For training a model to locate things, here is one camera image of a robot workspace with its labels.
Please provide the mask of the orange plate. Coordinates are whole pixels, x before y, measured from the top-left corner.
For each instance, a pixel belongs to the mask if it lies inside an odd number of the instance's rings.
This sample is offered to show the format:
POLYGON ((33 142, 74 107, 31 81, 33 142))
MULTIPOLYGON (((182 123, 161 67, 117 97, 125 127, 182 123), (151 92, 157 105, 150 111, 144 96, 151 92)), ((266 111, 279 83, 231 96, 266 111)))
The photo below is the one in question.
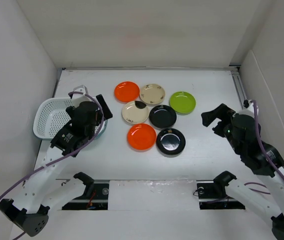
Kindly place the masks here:
POLYGON ((139 97, 139 86, 131 81, 124 81, 119 83, 114 89, 114 95, 120 102, 131 102, 139 97))
POLYGON ((156 132, 153 127, 145 123, 139 123, 130 128, 127 133, 127 141, 135 150, 145 151, 151 148, 156 141, 156 132))

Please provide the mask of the beige plate with black patch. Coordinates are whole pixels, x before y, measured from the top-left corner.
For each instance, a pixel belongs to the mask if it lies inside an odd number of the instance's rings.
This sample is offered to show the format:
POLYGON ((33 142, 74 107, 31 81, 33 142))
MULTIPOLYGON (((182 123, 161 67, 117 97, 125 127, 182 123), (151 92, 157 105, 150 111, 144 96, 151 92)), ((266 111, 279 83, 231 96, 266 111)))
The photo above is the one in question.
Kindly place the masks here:
POLYGON ((142 101, 130 101, 122 108, 123 119, 133 125, 143 123, 148 116, 149 108, 142 101))

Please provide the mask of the green plate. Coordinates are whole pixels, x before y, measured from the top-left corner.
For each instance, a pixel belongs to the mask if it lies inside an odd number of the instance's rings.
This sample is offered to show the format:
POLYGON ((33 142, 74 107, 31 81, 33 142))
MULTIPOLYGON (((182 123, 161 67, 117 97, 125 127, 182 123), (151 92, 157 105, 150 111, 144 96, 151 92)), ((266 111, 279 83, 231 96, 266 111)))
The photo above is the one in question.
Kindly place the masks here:
POLYGON ((196 100, 193 95, 185 91, 178 91, 169 99, 171 108, 180 114, 189 114, 196 107, 196 100))

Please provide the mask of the orange plate front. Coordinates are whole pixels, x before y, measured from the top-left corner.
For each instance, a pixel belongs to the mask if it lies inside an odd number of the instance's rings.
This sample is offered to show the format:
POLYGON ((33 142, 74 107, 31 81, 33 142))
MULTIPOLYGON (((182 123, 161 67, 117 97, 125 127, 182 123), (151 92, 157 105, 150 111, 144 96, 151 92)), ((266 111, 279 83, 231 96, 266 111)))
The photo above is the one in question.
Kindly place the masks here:
POLYGON ((139 123, 130 128, 127 133, 127 141, 135 150, 145 151, 151 148, 156 141, 156 132, 153 127, 145 123, 139 123))

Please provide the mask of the beige plate with motifs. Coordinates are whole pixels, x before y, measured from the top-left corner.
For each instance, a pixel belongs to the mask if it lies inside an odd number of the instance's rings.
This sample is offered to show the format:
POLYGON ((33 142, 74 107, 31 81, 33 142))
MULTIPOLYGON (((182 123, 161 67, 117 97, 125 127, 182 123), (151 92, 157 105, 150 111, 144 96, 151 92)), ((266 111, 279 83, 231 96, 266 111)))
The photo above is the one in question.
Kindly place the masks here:
POLYGON ((158 84, 147 84, 140 88, 140 98, 146 104, 157 105, 164 100, 165 90, 158 84))

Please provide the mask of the black plate front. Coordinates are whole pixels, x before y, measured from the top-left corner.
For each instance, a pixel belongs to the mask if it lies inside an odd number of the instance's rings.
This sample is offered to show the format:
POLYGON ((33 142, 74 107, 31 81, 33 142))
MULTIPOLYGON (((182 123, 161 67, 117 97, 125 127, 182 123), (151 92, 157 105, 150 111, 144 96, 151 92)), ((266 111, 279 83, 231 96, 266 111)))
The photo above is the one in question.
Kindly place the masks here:
POLYGON ((157 134, 156 146, 161 153, 168 156, 175 156, 184 150, 186 139, 179 130, 166 128, 157 134))

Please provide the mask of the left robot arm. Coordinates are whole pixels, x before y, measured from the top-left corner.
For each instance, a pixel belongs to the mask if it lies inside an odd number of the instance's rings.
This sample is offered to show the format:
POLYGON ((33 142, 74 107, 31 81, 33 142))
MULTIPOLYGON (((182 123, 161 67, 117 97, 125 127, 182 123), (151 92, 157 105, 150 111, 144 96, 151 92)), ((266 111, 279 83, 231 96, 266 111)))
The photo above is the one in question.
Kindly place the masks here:
POLYGON ((93 194, 94 180, 83 172, 48 193, 56 177, 99 135, 104 121, 113 117, 102 95, 90 97, 85 93, 84 97, 87 100, 78 106, 66 108, 70 120, 51 140, 41 167, 21 179, 24 183, 21 192, 11 199, 0 198, 0 211, 30 237, 43 230, 51 211, 73 198, 93 194))

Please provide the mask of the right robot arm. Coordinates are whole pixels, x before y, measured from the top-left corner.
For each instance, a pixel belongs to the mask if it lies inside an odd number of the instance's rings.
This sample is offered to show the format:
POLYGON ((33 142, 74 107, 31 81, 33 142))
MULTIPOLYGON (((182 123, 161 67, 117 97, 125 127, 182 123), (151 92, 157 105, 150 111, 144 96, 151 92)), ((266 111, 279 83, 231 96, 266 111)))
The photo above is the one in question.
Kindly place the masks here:
POLYGON ((237 200, 268 224, 276 239, 284 240, 284 159, 274 146, 261 139, 257 102, 245 100, 244 109, 238 112, 222 103, 214 110, 202 113, 201 118, 205 127, 215 119, 219 120, 213 128, 214 134, 227 139, 244 165, 268 189, 275 204, 229 171, 214 178, 214 194, 237 200))

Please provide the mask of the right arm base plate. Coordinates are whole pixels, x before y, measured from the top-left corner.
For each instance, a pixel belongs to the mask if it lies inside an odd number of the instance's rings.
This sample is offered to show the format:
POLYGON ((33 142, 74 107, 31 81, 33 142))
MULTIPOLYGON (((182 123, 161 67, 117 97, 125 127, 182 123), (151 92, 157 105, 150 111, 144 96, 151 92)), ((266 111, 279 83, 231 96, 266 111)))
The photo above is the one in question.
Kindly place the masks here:
POLYGON ((198 198, 200 210, 245 210, 246 207, 237 200, 218 193, 212 180, 196 182, 197 189, 193 196, 198 198))

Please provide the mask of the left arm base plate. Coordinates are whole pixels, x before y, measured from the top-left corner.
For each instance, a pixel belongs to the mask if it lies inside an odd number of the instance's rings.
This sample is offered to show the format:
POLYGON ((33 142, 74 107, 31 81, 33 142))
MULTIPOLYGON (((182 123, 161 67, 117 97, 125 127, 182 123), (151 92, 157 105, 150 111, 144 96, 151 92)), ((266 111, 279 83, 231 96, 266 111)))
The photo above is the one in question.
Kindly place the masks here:
POLYGON ((108 210, 109 182, 96 182, 87 186, 83 194, 62 207, 64 211, 106 211, 108 210))

